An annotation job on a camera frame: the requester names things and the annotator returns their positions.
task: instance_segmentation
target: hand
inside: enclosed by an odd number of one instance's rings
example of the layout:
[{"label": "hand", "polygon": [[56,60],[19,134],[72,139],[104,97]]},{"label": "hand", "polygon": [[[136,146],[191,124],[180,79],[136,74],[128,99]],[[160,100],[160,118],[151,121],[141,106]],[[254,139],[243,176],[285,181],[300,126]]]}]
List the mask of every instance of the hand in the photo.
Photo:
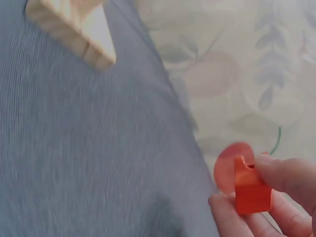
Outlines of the hand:
[{"label": "hand", "polygon": [[268,155],[258,156],[255,167],[270,187],[289,194],[311,217],[273,190],[269,214],[283,235],[261,213],[240,217],[234,196],[216,194],[209,204],[220,237],[316,237],[316,167],[302,159],[273,160]]}]

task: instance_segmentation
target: leaf pattern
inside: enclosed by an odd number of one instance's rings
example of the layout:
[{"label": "leaf pattern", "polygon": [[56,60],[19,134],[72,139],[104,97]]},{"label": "leaf pattern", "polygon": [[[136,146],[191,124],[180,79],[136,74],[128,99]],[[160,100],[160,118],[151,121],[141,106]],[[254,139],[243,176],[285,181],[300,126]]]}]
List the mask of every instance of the leaf pattern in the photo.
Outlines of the leaf pattern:
[{"label": "leaf pattern", "polygon": [[270,86],[260,97],[258,106],[260,110],[267,109],[273,102],[273,87]]},{"label": "leaf pattern", "polygon": [[268,33],[262,36],[260,39],[258,39],[256,43],[256,48],[263,49],[264,47],[267,47],[271,43],[271,41],[273,41],[275,38],[276,38],[276,35],[272,33]]},{"label": "leaf pattern", "polygon": [[271,85],[278,86],[279,88],[283,88],[285,85],[284,72],[279,68],[269,68],[268,70],[264,69],[258,74],[256,79],[260,84],[269,83]]},{"label": "leaf pattern", "polygon": [[310,13],[310,12],[304,12],[304,16],[306,18],[306,20],[308,21],[308,23],[310,24],[311,27],[313,27],[314,29],[316,29],[316,18],[315,16]]},{"label": "leaf pattern", "polygon": [[196,41],[192,40],[190,37],[181,36],[180,41],[184,44],[184,46],[195,56],[198,57],[198,46]]},{"label": "leaf pattern", "polygon": [[166,45],[159,49],[161,58],[168,63],[179,63],[190,60],[191,55],[179,46]]},{"label": "leaf pattern", "polygon": [[259,109],[265,110],[273,102],[274,87],[283,88],[286,81],[285,72],[291,72],[292,69],[287,57],[283,55],[287,51],[287,45],[282,31],[279,29],[283,25],[279,7],[276,5],[276,1],[260,0],[260,3],[259,11],[263,11],[264,14],[259,17],[255,30],[269,27],[269,31],[257,40],[255,48],[271,47],[271,50],[257,61],[260,71],[255,76],[257,83],[269,85],[258,101]]}]

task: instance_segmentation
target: gray fabric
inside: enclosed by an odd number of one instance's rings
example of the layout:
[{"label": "gray fabric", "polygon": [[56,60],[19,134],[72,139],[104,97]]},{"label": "gray fabric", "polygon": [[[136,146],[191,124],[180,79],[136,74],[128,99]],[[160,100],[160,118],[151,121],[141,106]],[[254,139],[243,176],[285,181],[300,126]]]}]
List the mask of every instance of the gray fabric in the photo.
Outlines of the gray fabric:
[{"label": "gray fabric", "polygon": [[0,236],[217,236],[189,119],[131,1],[118,62],[87,66],[0,1]]}]

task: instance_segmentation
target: red toy block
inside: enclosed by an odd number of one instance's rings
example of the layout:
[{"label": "red toy block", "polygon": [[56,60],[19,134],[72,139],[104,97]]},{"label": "red toy block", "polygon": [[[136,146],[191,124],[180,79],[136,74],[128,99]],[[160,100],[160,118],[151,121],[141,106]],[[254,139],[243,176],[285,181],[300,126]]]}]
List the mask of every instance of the red toy block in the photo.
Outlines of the red toy block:
[{"label": "red toy block", "polygon": [[235,157],[236,210],[249,215],[271,210],[272,189],[259,176],[253,164],[246,164],[243,156]]}]

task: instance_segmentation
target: bedsheet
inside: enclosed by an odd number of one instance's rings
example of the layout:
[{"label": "bedsheet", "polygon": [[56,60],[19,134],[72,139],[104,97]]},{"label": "bedsheet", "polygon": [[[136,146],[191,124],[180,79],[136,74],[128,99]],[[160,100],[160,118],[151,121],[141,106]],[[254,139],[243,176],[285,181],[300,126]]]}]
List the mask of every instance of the bedsheet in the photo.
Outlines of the bedsheet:
[{"label": "bedsheet", "polygon": [[211,173],[235,142],[315,162],[316,1],[136,4]]}]

